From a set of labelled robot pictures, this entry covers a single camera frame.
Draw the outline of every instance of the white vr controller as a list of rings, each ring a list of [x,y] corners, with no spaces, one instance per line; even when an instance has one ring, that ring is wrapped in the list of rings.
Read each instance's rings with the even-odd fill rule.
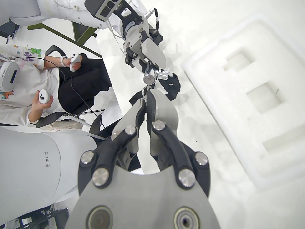
[[[45,89],[40,90],[39,91],[39,102],[41,104],[46,104],[49,102],[49,100],[50,100],[49,93]]]
[[[71,58],[71,64],[70,64],[70,71],[71,72],[75,72],[75,69],[73,69],[73,65],[75,63],[80,63],[81,62],[81,57],[78,53],[73,54],[72,58]]]

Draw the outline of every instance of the hand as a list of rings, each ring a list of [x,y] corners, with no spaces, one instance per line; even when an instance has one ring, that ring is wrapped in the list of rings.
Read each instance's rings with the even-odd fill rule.
[[[63,59],[62,62],[65,64],[66,67],[70,67],[71,58],[65,58],[65,59]],[[74,69],[74,70],[78,70],[80,67],[81,67],[81,62],[75,63],[75,64],[73,65],[73,69]]]
[[[51,107],[53,100],[54,100],[54,98],[53,98],[53,96],[51,96],[48,103],[46,103],[46,104],[40,103],[39,102],[39,91],[37,91],[37,93],[35,94],[35,97],[33,99],[33,102],[32,102],[33,103],[32,110],[37,111],[37,110],[48,109]]]

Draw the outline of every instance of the white vr headset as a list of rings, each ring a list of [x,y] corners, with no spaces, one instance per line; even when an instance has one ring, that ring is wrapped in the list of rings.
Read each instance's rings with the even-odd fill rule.
[[[15,62],[6,61],[0,68],[0,92],[10,92],[14,90],[20,67]]]

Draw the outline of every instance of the printed shirt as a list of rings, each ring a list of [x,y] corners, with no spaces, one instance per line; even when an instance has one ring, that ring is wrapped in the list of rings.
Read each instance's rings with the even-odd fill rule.
[[[0,45],[0,66],[16,58],[20,74],[11,92],[0,92],[0,123],[34,126],[28,115],[37,90],[45,89],[54,97],[52,106],[43,111],[43,117],[57,111],[64,111],[58,101],[58,68],[44,69],[45,51],[19,46]]]

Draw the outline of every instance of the foam packaging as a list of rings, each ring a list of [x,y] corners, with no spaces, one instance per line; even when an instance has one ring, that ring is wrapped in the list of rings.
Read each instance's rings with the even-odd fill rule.
[[[261,12],[183,69],[257,187],[305,172],[305,53]]]

